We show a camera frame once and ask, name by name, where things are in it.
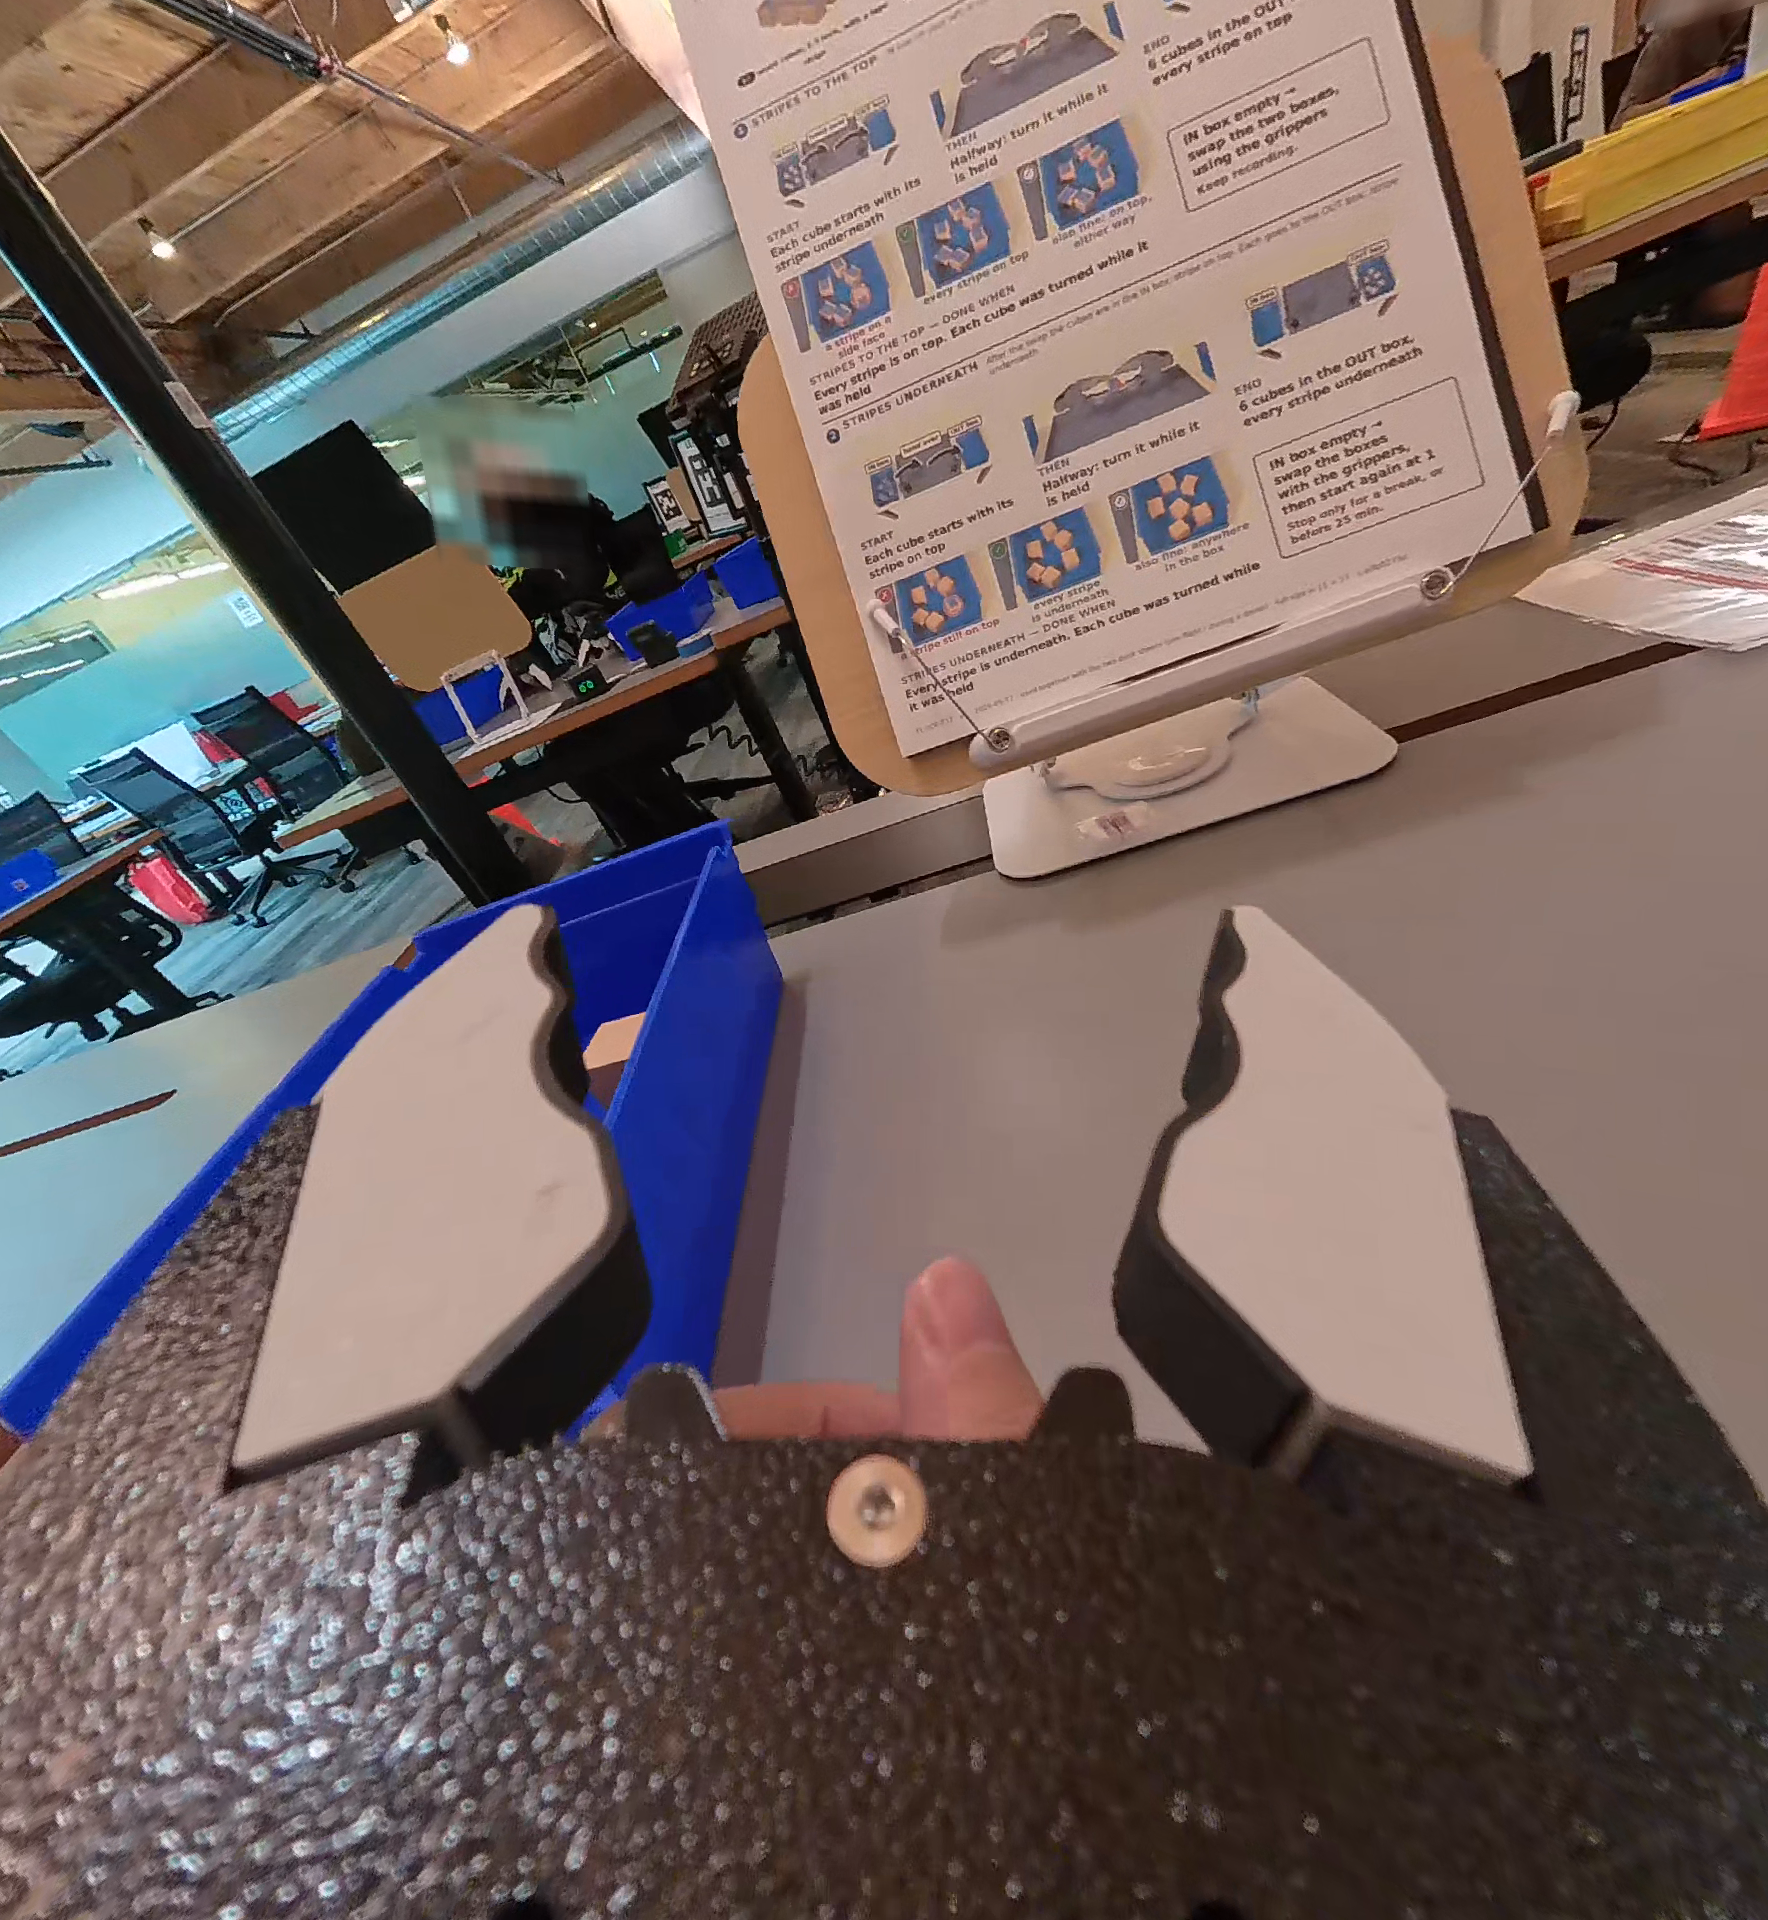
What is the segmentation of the laminated printed sheet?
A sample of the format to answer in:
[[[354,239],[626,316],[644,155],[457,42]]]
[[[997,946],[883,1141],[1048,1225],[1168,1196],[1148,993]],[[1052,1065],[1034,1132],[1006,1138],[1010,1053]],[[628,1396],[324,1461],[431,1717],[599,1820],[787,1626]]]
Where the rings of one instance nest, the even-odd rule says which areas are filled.
[[[1523,601],[1698,651],[1768,646],[1768,485],[1605,539],[1539,573]]]

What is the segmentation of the background wooden table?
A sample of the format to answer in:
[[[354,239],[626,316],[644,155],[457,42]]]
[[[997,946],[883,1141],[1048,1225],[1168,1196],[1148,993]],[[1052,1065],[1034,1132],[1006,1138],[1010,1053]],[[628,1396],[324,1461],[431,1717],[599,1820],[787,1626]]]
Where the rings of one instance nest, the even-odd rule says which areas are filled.
[[[721,602],[716,619],[701,630],[693,651],[660,666],[635,666],[616,683],[589,699],[564,691],[543,699],[525,714],[511,713],[508,720],[478,739],[451,743],[443,755],[459,777],[482,790],[482,803],[503,803],[514,797],[509,775],[502,766],[527,764],[539,787],[560,782],[558,744],[587,733],[608,733],[621,717],[633,711],[652,714],[652,727],[664,727],[664,707],[691,683],[723,683],[729,707],[752,736],[764,774],[750,786],[770,784],[783,795],[792,822],[815,816],[815,795],[803,779],[799,758],[777,728],[770,705],[750,679],[745,653],[753,642],[768,635],[792,635],[796,619],[784,596],[752,609]]]

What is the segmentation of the stack of yellow bins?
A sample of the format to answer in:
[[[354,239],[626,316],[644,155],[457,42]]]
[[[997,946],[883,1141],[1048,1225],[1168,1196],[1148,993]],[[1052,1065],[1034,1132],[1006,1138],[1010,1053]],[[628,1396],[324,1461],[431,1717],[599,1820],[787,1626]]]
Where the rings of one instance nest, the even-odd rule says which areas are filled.
[[[1700,85],[1618,132],[1525,163],[1538,236],[1556,247],[1768,159],[1768,66]]]

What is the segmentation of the person's left hand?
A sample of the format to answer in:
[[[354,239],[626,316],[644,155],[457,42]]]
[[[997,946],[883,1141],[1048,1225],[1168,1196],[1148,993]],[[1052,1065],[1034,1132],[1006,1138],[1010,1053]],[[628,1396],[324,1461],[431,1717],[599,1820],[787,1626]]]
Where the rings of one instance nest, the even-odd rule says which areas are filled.
[[[897,1386],[777,1382],[712,1392],[733,1441],[1020,1441],[1043,1394],[1020,1357],[984,1272],[969,1259],[929,1265],[899,1320]]]

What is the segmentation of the instruction sheet on stand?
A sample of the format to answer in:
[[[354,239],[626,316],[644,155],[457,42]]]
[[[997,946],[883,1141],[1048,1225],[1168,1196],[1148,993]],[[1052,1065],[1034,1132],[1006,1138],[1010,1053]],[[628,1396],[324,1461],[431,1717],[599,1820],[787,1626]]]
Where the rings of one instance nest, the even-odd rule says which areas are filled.
[[[1281,632],[1029,713],[1017,733],[974,728],[963,744],[905,758],[770,324],[773,342],[743,387],[741,438],[832,733],[879,787],[915,795],[975,790],[995,867],[1006,877],[1046,877],[1374,777],[1398,755],[1396,741],[1311,672],[1503,601],[1569,551],[1587,467],[1503,89],[1474,38],[1419,26],[1437,65],[1442,144],[1463,172],[1472,249],[1492,275],[1498,359],[1525,408],[1527,477],[1545,493],[1546,525],[1519,543],[1372,588]]]

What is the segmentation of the black mesh office chair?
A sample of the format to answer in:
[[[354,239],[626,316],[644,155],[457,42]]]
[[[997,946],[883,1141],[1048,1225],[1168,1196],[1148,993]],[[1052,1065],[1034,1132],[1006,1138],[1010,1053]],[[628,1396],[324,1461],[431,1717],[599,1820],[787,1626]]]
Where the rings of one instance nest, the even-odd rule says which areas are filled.
[[[255,685],[197,709],[194,722],[245,761],[281,820],[325,803],[351,782],[325,741]]]
[[[108,850],[89,850],[43,795],[0,812],[0,869],[24,852],[41,852],[56,867],[56,901],[12,924],[56,960],[0,997],[0,1043],[66,1025],[88,1043],[121,1039],[205,1003],[205,996],[186,993],[164,973],[164,960],[181,946],[181,926],[125,887],[130,864],[160,840],[144,829]]]
[[[91,793],[154,829],[174,863],[236,926],[271,924],[266,901],[275,890],[358,890],[353,850],[281,850],[284,816],[255,793],[257,775],[245,768],[223,790],[204,790],[179,777],[144,751],[105,755],[78,779]]]

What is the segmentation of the black steel pillar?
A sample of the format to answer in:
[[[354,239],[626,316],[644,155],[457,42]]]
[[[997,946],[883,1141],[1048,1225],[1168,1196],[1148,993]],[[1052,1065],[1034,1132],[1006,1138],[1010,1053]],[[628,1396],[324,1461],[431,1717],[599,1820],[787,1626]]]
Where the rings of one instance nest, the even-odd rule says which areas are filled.
[[[3,125],[0,258],[400,782],[428,829],[431,850],[463,894],[484,905],[527,890],[533,881],[484,800],[443,755],[411,700],[391,683],[296,535],[236,462],[199,401],[167,368]]]

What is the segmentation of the black white marker board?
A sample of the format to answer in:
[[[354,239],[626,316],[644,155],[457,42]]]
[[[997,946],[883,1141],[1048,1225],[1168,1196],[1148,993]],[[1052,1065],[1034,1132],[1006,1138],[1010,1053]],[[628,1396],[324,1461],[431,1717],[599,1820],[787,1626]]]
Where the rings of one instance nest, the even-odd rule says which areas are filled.
[[[666,467],[649,485],[664,533],[687,545],[741,537],[750,529],[747,517],[694,436],[678,432],[669,445]]]

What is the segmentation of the wooden document stand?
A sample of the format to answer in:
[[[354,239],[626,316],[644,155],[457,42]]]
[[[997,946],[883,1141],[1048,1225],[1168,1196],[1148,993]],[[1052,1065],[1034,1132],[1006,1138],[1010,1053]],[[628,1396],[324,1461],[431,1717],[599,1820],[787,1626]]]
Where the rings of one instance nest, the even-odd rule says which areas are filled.
[[[407,689],[424,694],[497,666],[530,711],[511,661],[531,646],[533,627],[497,571],[470,547],[437,543],[345,592],[338,605],[373,658]]]

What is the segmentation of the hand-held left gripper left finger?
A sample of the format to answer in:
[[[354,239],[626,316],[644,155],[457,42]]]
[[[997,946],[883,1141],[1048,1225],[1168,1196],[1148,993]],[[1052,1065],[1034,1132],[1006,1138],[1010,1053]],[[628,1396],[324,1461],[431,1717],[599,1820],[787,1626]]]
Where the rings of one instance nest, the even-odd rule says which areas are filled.
[[[557,914],[509,905],[331,1072],[231,1483],[405,1436],[446,1483],[611,1386],[653,1294],[573,999]]]

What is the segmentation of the black neon striped jacket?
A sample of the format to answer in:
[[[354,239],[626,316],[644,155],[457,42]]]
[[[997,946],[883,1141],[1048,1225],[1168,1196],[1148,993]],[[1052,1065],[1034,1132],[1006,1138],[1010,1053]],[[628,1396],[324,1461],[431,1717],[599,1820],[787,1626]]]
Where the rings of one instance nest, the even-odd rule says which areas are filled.
[[[626,585],[633,539],[599,494],[509,494],[492,511],[495,541],[511,556],[505,586],[527,621],[618,605],[611,583]]]

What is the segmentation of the printed instruction sheet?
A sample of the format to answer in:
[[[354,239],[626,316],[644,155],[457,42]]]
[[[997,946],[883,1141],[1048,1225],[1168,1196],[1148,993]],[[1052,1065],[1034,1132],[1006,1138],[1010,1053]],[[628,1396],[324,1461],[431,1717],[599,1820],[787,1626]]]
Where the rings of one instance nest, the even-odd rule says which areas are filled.
[[[1414,3],[671,3],[897,754],[1546,525]]]

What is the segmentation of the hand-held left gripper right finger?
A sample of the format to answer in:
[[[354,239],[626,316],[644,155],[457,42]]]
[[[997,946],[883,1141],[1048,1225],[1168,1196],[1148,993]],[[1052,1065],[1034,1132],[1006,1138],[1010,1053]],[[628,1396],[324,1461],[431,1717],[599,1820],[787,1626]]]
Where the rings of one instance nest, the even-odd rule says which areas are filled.
[[[1304,1481],[1365,1441],[1506,1490],[1535,1472],[1448,1097],[1259,908],[1215,929],[1113,1315],[1218,1461]]]

